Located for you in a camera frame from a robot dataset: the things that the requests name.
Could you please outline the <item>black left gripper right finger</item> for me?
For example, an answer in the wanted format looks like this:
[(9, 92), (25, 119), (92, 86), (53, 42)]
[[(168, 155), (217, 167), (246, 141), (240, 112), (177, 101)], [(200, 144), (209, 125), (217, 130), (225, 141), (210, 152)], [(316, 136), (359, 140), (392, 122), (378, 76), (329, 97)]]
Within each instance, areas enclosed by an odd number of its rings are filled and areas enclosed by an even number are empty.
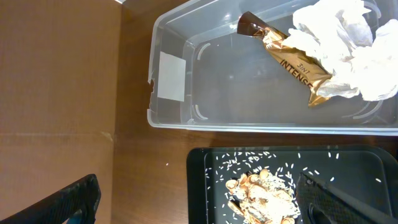
[(397, 219), (315, 177), (300, 173), (295, 196), (304, 224), (388, 224)]

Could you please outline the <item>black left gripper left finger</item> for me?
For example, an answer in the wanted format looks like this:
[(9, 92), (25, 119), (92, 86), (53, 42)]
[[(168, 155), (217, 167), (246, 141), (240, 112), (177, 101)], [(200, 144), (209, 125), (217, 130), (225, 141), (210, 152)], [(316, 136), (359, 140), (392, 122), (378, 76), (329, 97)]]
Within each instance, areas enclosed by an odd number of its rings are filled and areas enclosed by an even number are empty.
[(100, 200), (101, 190), (97, 176), (88, 174), (1, 220), (1, 224), (94, 224)]

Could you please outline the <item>food scraps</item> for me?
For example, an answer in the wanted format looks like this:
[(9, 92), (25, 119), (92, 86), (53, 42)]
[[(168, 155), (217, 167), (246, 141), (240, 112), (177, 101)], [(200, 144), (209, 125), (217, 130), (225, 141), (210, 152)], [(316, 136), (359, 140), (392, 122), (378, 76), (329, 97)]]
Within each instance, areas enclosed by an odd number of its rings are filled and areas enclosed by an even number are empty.
[(253, 218), (263, 223), (281, 223), (287, 218), (302, 223), (296, 188), (285, 186), (284, 180), (268, 169), (242, 173), (239, 178), (228, 180), (225, 187), (232, 196), (227, 206), (244, 219), (243, 223), (250, 223)]

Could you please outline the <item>gold coffee sachet wrapper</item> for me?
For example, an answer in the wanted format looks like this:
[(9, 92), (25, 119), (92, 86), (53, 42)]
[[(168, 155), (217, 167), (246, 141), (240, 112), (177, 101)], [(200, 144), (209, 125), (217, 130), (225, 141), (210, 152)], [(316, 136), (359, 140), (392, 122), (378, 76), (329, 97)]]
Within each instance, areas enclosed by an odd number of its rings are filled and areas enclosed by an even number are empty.
[(283, 32), (248, 11), (239, 18), (237, 33), (262, 40), (264, 48), (271, 56), (296, 80), (309, 88), (309, 107), (329, 100), (328, 97), (320, 96), (318, 89), (331, 78), (331, 75), (304, 51), (284, 45), (283, 41), (288, 36)]

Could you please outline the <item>white tissue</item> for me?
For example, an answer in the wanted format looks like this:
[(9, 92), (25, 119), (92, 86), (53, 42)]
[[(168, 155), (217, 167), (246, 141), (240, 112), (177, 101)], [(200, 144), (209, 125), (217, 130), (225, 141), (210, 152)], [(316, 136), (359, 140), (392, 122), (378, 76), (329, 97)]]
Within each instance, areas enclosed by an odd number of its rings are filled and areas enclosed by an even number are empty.
[(361, 95), (380, 101), (397, 94), (397, 19), (371, 32), (364, 1), (321, 0), (293, 14), (283, 41), (316, 59), (331, 74), (316, 93), (322, 97)]

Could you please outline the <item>clear plastic waste bin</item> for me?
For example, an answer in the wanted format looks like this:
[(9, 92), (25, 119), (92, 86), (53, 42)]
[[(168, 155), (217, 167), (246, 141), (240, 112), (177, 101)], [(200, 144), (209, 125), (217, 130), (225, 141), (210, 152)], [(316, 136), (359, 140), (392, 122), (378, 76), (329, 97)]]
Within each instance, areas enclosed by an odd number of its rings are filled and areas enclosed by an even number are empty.
[(310, 92), (236, 26), (244, 12), (282, 32), (315, 0), (188, 1), (155, 22), (147, 110), (153, 127), (200, 131), (395, 136), (397, 98), (335, 97), (308, 106)]

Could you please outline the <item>black rectangular tray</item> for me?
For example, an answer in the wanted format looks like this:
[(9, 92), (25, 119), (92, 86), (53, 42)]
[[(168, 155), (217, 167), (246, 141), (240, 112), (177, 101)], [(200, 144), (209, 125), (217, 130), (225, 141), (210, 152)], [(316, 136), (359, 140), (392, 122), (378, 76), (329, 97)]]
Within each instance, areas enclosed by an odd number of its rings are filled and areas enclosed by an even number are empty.
[(374, 146), (209, 147), (187, 156), (188, 222), (243, 223), (228, 208), (225, 187), (242, 173), (268, 169), (295, 189), (314, 175), (371, 207), (397, 217), (397, 160)]

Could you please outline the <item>brown cardboard panel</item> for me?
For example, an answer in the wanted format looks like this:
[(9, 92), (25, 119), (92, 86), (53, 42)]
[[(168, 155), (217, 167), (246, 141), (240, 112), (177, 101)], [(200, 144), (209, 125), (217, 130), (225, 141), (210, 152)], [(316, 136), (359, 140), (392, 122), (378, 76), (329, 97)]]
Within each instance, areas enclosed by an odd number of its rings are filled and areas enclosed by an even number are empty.
[(1, 0), (1, 217), (87, 174), (111, 221), (121, 5)]

